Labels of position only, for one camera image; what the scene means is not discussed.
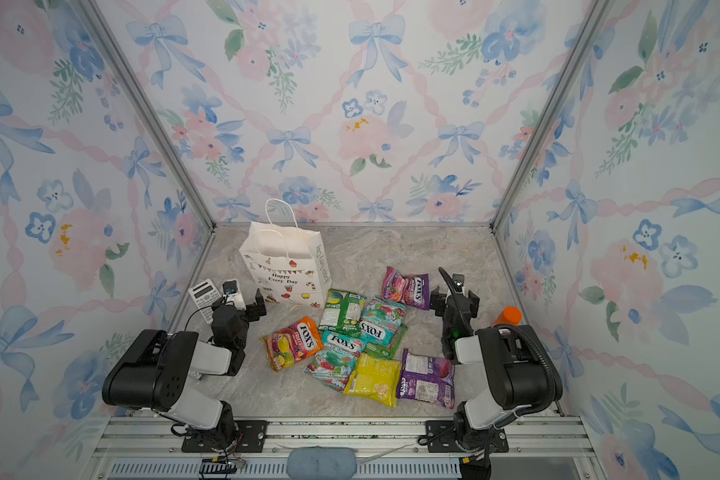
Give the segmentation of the purple pink Fox's candy bag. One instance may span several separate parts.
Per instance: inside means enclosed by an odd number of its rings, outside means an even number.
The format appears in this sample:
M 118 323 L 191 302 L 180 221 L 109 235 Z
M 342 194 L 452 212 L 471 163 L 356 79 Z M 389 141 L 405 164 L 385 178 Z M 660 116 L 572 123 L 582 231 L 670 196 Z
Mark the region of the purple pink Fox's candy bag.
M 382 298 L 420 310 L 430 309 L 428 274 L 403 275 L 388 267 L 382 283 Z

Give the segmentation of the white paper gift bag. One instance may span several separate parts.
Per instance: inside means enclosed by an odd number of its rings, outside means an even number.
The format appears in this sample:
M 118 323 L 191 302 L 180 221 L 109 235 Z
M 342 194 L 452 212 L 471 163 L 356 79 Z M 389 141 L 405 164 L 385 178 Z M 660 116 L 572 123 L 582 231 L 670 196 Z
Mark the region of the white paper gift bag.
M 251 222 L 239 252 L 266 298 L 321 309 L 332 285 L 322 234 L 292 221 Z

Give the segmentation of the purple snack bag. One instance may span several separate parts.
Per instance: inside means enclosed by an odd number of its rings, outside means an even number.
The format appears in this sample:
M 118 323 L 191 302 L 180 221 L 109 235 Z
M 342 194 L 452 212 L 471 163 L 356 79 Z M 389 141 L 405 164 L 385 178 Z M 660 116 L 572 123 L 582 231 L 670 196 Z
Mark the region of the purple snack bag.
M 455 408 L 455 367 L 450 361 L 417 355 L 405 349 L 401 365 L 396 391 L 398 399 Z

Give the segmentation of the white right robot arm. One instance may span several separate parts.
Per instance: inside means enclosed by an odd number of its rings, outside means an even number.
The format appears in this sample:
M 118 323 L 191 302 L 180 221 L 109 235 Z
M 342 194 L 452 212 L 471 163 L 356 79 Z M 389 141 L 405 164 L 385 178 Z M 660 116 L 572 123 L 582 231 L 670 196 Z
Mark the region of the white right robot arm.
M 499 323 L 473 328 L 479 296 L 464 289 L 463 275 L 442 267 L 438 271 L 448 291 L 433 289 L 430 309 L 442 320 L 443 355 L 454 365 L 481 365 L 487 380 L 482 393 L 457 407 L 454 442 L 466 452 L 486 450 L 506 426 L 558 402 L 562 378 L 532 327 Z

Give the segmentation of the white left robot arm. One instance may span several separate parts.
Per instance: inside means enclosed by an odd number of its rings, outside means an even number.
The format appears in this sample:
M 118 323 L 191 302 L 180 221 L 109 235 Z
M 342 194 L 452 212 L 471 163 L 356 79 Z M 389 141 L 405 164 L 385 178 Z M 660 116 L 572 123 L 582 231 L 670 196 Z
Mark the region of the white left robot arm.
M 237 375 L 250 324 L 267 314 L 265 300 L 260 291 L 250 304 L 223 298 L 211 304 L 211 313 L 209 342 L 194 331 L 143 330 L 107 375 L 102 399 L 171 420 L 184 453 L 260 453 L 268 422 L 235 419 L 228 402 L 203 394 L 188 377 Z

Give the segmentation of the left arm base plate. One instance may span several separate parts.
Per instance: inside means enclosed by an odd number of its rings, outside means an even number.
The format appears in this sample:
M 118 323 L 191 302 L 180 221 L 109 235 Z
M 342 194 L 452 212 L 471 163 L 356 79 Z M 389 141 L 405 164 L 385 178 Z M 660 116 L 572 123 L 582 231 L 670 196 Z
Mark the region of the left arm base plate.
M 182 453 L 261 453 L 267 437 L 266 420 L 235 420 L 212 430 L 189 428 Z

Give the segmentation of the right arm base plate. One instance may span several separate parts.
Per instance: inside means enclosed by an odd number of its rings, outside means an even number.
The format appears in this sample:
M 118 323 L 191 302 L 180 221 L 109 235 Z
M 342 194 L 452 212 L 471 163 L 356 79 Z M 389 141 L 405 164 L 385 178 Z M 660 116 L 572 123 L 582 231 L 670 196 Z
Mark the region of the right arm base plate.
M 419 446 L 429 453 L 459 453 L 475 455 L 481 452 L 508 453 L 509 445 L 503 430 L 494 428 L 475 430 L 455 420 L 428 420 L 425 434 L 417 439 Z

